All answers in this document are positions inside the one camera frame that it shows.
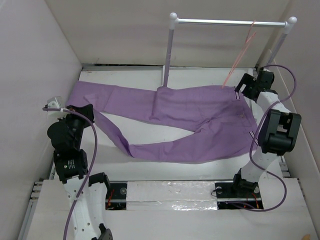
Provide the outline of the purple trousers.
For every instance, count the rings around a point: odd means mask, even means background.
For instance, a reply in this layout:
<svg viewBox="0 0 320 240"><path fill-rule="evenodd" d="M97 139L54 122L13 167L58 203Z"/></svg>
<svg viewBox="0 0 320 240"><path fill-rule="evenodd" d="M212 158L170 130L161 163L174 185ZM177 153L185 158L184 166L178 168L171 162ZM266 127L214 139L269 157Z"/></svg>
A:
<svg viewBox="0 0 320 240"><path fill-rule="evenodd" d="M137 159L200 164L241 156L258 146L252 110L232 86L146 90L79 81L67 104L92 105L97 127L124 154ZM174 141L129 144L107 114L179 128L191 135Z"/></svg>

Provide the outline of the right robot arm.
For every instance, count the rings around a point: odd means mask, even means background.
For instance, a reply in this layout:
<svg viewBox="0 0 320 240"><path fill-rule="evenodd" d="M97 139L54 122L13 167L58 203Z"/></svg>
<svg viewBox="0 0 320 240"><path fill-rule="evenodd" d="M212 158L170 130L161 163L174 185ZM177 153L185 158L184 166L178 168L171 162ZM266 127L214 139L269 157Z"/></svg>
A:
<svg viewBox="0 0 320 240"><path fill-rule="evenodd" d="M264 112L251 142L257 149L249 150L249 162L234 175L231 184L231 191L237 197L254 191L268 166L278 156L294 149L302 121L300 114L284 106L287 99L279 99L272 89L275 74L268 68L268 65L261 67L256 77L244 74L235 87L236 93L253 100Z"/></svg>

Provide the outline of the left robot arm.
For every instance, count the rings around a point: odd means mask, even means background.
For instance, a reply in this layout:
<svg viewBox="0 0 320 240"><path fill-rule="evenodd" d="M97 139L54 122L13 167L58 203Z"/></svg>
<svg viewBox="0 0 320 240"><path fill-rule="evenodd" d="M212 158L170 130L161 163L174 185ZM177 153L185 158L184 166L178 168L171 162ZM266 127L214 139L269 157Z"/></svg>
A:
<svg viewBox="0 0 320 240"><path fill-rule="evenodd" d="M48 128L47 136L54 148L55 171L69 202L62 238L67 239L69 227L72 227L75 240L111 240L112 231L103 217L106 198L112 191L110 181L104 172L91 174L98 146L94 146L91 161L81 149L85 128L90 127L94 138L98 137L93 105L69 105L56 112L65 116Z"/></svg>

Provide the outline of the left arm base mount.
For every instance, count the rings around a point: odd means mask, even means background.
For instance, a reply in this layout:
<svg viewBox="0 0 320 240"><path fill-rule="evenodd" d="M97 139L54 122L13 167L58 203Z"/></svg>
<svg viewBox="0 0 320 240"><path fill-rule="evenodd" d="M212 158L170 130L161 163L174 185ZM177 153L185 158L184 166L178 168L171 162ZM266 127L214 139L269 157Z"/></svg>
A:
<svg viewBox="0 0 320 240"><path fill-rule="evenodd" d="M93 174L89 177L88 185L104 184L107 189L105 196L105 209L110 211L120 211L127 209L127 181L110 181L104 173Z"/></svg>

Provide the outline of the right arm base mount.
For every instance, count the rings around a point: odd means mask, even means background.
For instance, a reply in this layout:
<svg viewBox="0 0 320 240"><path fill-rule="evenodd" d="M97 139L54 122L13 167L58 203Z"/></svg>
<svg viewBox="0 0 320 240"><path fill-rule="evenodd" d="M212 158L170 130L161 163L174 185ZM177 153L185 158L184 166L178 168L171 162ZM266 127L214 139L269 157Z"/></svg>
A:
<svg viewBox="0 0 320 240"><path fill-rule="evenodd" d="M241 171L232 180L215 181L211 196L216 198L218 210L263 210L258 182L242 179Z"/></svg>

